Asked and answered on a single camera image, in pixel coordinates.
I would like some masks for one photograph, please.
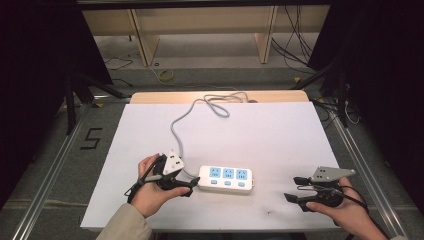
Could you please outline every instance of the white power strip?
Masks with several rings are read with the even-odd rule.
[[[199,188],[215,192],[250,193],[252,170],[246,168],[201,166]]]

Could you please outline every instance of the table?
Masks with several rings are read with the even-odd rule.
[[[174,139],[164,136],[169,135],[169,121],[175,117],[170,115],[181,115],[189,107],[179,103],[190,103],[206,93],[228,92],[134,95],[122,115],[82,228],[96,231],[105,226],[126,201],[123,193],[136,177],[134,166],[140,155],[175,146]],[[222,103],[231,113],[229,119],[213,116],[208,107],[198,104],[176,131],[181,133],[185,149],[189,150],[183,157],[189,171],[211,162],[217,166],[249,168],[255,181],[252,192],[217,194],[195,188],[190,198],[168,201],[148,219],[155,231],[299,232],[336,228],[328,217],[303,213],[284,198],[284,192],[301,195],[293,177],[309,177],[318,165],[338,167],[306,94],[302,91],[248,91],[247,94],[259,103]],[[188,179],[182,174],[178,177]]]

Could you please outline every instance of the hand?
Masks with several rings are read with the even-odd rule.
[[[352,187],[347,178],[339,180],[340,186]],[[343,188],[343,193],[359,201],[363,201],[357,192],[350,188]],[[322,214],[331,217],[340,227],[360,239],[387,239],[375,226],[363,207],[353,201],[344,198],[343,202],[335,207],[328,207],[320,203],[308,202],[306,206]]]
[[[159,157],[159,154],[145,158],[138,164],[138,178],[141,178],[147,171],[149,166]],[[171,198],[178,197],[189,192],[190,189],[186,187],[178,187],[171,190],[164,191],[159,188],[156,183],[146,183],[135,194],[131,204],[145,217],[150,217],[155,214],[159,208]]]

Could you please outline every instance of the floor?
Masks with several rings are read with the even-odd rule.
[[[304,37],[313,48],[317,34],[304,34]],[[286,47],[290,34],[276,34],[274,38]],[[309,76],[307,72],[311,72],[296,61],[285,61],[275,49],[270,52],[268,63],[260,64],[254,38],[250,34],[162,36],[152,68],[142,66],[137,45],[134,41],[129,41],[127,36],[96,37],[96,41],[105,64],[115,79],[114,88],[128,94],[137,91],[185,90],[176,86],[179,84],[202,85],[194,88],[198,90],[214,89],[210,86],[211,83],[243,90],[288,89],[295,85],[295,78],[305,79]],[[287,49],[303,59],[298,42],[291,40]],[[162,85],[157,81],[153,72],[157,74],[163,70],[174,71],[174,85]],[[305,89],[310,98],[320,97],[320,84],[321,81],[318,81]],[[28,239],[94,239],[97,236],[98,233],[81,229],[79,223],[100,174],[120,113],[128,101],[108,97],[98,89],[92,91],[97,96],[96,104],[82,105],[77,109],[81,124],[74,135],[64,134],[67,127],[66,109],[61,108],[58,111],[54,126],[36,161],[28,167],[9,202],[0,212],[0,239],[13,238],[20,230],[19,227],[25,226],[25,223],[32,223],[25,232]],[[366,124],[350,123],[348,130],[345,130],[337,126],[338,120],[333,115],[327,118],[327,111],[317,107],[317,114],[323,120],[323,128],[340,167],[357,168],[358,161],[363,162],[377,179],[376,187],[364,183],[361,176],[352,178],[354,186],[364,194],[377,222],[385,226],[388,232],[393,231],[393,225],[400,225],[410,239],[424,239],[423,216],[391,169],[384,164],[384,156]],[[90,135],[101,141],[95,150],[82,150],[87,144],[90,145],[85,138],[87,132],[93,128],[102,129],[92,130]],[[349,149],[346,141],[353,141],[359,150]],[[363,159],[354,159],[357,151],[360,151]],[[51,177],[50,183],[46,183],[46,176]],[[378,190],[388,200],[389,207],[376,203],[371,192]],[[28,219],[25,214],[28,214],[27,209],[34,204],[34,199],[43,194],[45,198],[39,202],[39,212],[32,212],[34,217],[22,222],[23,219]],[[384,215],[387,210],[393,210],[396,218],[386,218]],[[342,230],[306,232],[306,237],[344,239],[346,233]]]

